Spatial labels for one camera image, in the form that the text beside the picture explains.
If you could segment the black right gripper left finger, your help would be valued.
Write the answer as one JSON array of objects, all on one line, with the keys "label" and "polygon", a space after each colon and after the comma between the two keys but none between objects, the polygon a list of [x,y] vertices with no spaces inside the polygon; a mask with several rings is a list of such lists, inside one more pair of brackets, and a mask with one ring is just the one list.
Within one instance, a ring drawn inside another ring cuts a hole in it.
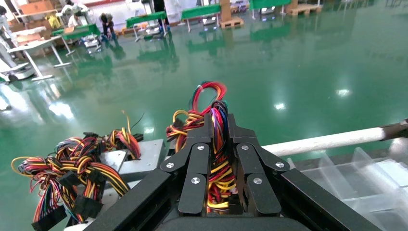
[{"label": "black right gripper left finger", "polygon": [[179,198],[180,216],[206,214],[212,140],[212,122],[206,114],[204,125],[188,132],[186,146],[160,165],[161,170],[173,177],[170,188],[176,190]]}]

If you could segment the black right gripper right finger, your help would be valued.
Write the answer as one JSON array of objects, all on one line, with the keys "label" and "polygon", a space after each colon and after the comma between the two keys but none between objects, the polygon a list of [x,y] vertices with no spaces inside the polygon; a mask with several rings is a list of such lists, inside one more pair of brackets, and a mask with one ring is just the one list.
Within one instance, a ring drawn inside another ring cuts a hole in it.
[{"label": "black right gripper right finger", "polygon": [[290,165],[261,147],[255,132],[236,124],[228,114],[229,145],[235,157],[233,170],[244,212],[254,216],[279,216],[281,205],[274,190],[280,190],[279,177]]}]

